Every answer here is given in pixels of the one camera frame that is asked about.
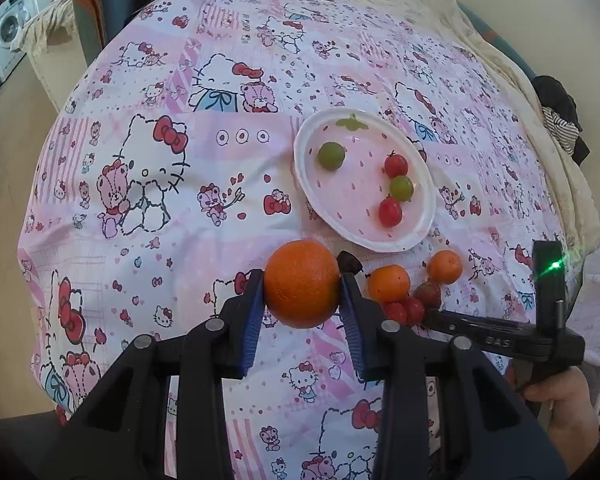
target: hello kitty print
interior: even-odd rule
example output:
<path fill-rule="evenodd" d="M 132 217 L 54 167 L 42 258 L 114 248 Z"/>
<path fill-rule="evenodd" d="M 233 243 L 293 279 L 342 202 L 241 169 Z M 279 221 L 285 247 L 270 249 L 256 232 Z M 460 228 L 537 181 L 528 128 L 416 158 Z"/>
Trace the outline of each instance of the hello kitty print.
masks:
<path fill-rule="evenodd" d="M 329 107 L 377 114 L 420 152 L 436 189 L 421 244 L 389 255 L 344 242 L 296 185 L 295 135 Z M 451 248 L 464 273 L 446 309 L 533 320 L 532 241 L 564 241 L 559 225 L 517 117 L 462 46 L 361 2 L 155 0 L 89 67 L 40 153 L 18 246 L 38 307 L 32 371 L 70 418 L 136 335 L 216 316 L 302 237 L 354 253 L 367 274 L 400 264 L 414 286 Z M 427 392 L 436 449 L 434 381 Z M 177 393 L 174 378 L 171 475 Z M 292 330 L 266 310 L 249 375 L 224 383 L 236 477 L 367 480 L 381 396 L 357 377 L 338 314 Z"/>

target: human hand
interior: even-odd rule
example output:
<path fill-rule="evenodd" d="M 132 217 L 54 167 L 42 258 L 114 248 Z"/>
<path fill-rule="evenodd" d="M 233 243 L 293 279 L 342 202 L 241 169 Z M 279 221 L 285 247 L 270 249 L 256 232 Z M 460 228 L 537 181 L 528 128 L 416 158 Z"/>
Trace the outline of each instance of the human hand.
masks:
<path fill-rule="evenodd" d="M 526 387 L 523 395 L 532 402 L 554 402 L 547 432 L 571 475 L 598 444 L 598 418 L 584 374 L 571 367 Z"/>

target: orange object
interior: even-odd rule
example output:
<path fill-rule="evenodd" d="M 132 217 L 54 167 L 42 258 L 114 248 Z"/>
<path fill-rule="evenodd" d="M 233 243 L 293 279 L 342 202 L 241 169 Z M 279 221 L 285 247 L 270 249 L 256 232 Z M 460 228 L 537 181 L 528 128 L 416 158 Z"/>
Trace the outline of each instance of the orange object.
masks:
<path fill-rule="evenodd" d="M 316 240 L 295 240 L 277 248 L 264 269 L 264 298 L 270 312 L 293 328 L 313 328 L 338 306 L 340 271 L 336 258 Z"/>
<path fill-rule="evenodd" d="M 453 251 L 439 251 L 431 257 L 427 271 L 434 282 L 451 285 L 462 274 L 462 261 Z"/>
<path fill-rule="evenodd" d="M 366 280 L 371 299 L 378 303 L 391 303 L 407 297 L 411 279 L 400 265 L 389 265 L 374 270 Z"/>

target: pink and white fabric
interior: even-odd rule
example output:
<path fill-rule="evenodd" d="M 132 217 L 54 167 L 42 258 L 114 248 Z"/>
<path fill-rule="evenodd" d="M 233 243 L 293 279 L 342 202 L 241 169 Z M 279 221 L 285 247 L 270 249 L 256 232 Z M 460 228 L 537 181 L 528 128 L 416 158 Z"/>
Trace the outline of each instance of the pink and white fabric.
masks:
<path fill-rule="evenodd" d="M 294 135 L 334 106 L 378 114 L 426 158 L 438 207 L 412 250 L 342 240 L 294 183 Z M 40 154 L 18 248 L 39 312 L 36 379 L 74 412 L 136 335 L 188 332 L 301 237 L 365 272 L 401 264 L 415 285 L 451 248 L 464 273 L 445 308 L 532 320 L 532 240 L 563 234 L 522 127 L 471 52 L 351 2 L 155 0 L 88 69 Z M 236 477 L 365 480 L 381 394 L 356 377 L 338 316 L 291 330 L 267 312 L 254 367 L 224 385 Z"/>

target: oval plate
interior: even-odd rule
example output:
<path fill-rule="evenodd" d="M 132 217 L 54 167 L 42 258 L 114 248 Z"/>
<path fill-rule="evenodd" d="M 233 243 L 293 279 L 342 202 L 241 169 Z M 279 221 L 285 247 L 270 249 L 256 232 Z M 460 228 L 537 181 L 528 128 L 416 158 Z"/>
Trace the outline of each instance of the oval plate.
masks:
<path fill-rule="evenodd" d="M 338 142 L 346 150 L 337 171 L 317 160 L 320 147 Z M 409 163 L 414 192 L 402 203 L 402 222 L 385 228 L 378 206 L 389 194 L 384 160 L 399 153 Z M 314 210 L 340 236 L 378 253 L 407 251 L 427 235 L 436 210 L 436 194 L 426 163 L 398 129 L 372 114 L 328 108 L 309 117 L 294 140 L 296 178 Z"/>

